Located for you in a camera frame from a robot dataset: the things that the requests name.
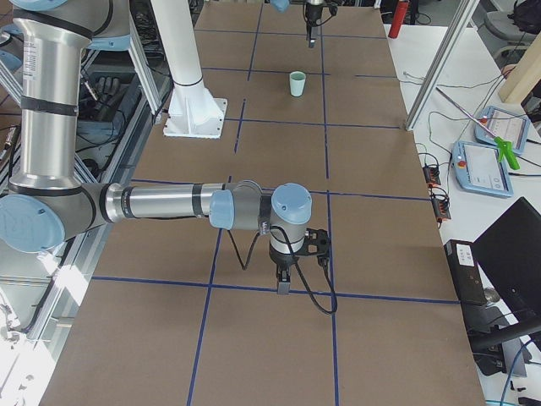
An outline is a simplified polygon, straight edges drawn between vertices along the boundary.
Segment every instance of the light green cup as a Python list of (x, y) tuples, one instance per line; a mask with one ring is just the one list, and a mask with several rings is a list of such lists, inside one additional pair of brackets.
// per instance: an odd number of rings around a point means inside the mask
[(306, 82), (306, 74), (295, 71), (289, 74), (289, 90), (291, 96), (299, 97), (303, 94), (304, 83)]

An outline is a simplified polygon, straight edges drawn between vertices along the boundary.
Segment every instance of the white table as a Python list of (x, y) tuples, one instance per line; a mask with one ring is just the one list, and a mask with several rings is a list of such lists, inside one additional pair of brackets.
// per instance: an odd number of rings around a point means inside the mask
[[(425, 76), (445, 31), (445, 27), (404, 25), (397, 39), (389, 39), (391, 54), (400, 81), (405, 80), (420, 83), (420, 80), (406, 76), (404, 71), (418, 77)], [(451, 54), (443, 74), (440, 76), (439, 85), (477, 85), (496, 78), (499, 73), (500, 71), (476, 30), (468, 28)], [(474, 89), (447, 87), (444, 88), (444, 91), (469, 112), (475, 112), (479, 103), (488, 95), (492, 83), (478, 86)], [(401, 89), (406, 108), (409, 111), (415, 100), (415, 96), (418, 94), (420, 85), (401, 83)], [(520, 105), (502, 103), (497, 90), (490, 97), (487, 105), (503, 107), (505, 110), (516, 112), (517, 114), (524, 114)], [(415, 140), (418, 143), (426, 145), (428, 152), (435, 155), (440, 163), (448, 162), (449, 153), (443, 151), (429, 140), (428, 121), (430, 112), (441, 112), (451, 118), (463, 118), (463, 115), (441, 95), (435, 92), (429, 98), (423, 114), (413, 129)], [(466, 124), (467, 121), (451, 121), (438, 114), (432, 114), (430, 119), (432, 138), (450, 150)], [(533, 126), (530, 127), (528, 138), (541, 140)], [(468, 126), (461, 139), (474, 140), (473, 124)], [(418, 150), (419, 152), (424, 151), (423, 146), (418, 145)], [(541, 145), (527, 143), (523, 156), (531, 161), (541, 162)], [(420, 159), (423, 162), (424, 156), (420, 156)], [(519, 173), (541, 173), (541, 168), (534, 167), (522, 160), (519, 160), (519, 163), (521, 165), (521, 169), (517, 171)], [(511, 177), (514, 196), (510, 199), (499, 199), (463, 191), (460, 189), (453, 172), (447, 177), (447, 170), (447, 165), (440, 167), (440, 179), (442, 186), (448, 191), (451, 197), (452, 220), (444, 222), (441, 226), (440, 236), (443, 243), (449, 239), (474, 241), (521, 196), (525, 196), (538, 211), (541, 211), (541, 178)], [(482, 275), (482, 277), (484, 278), (484, 283), (489, 286), (490, 283), (486, 276)], [(503, 313), (509, 312), (504, 304), (501, 305), (501, 309)], [(508, 320), (511, 323), (516, 322), (516, 319), (512, 316)], [(539, 361), (541, 359), (541, 353), (533, 344), (528, 349), (533, 353), (534, 360)], [(541, 398), (541, 385), (539, 384), (541, 382), (541, 368), (536, 365), (527, 365), (527, 373), (528, 378), (526, 379), (513, 378), (513, 382), (517, 387), (526, 386), (527, 390), (521, 392), (520, 395), (515, 391), (509, 391), (506, 400), (517, 403), (519, 396)], [(479, 377), (483, 385), (485, 398), (499, 400), (505, 382), (504, 374), (500, 373), (487, 378), (479, 372)]]

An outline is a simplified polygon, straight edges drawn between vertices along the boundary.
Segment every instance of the black monitor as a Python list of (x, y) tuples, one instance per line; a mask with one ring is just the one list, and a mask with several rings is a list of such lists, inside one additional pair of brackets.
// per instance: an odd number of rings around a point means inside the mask
[[(475, 240), (472, 250), (519, 324), (535, 330), (533, 321), (541, 316), (541, 214), (521, 197)], [(541, 333), (530, 336), (541, 338)]]

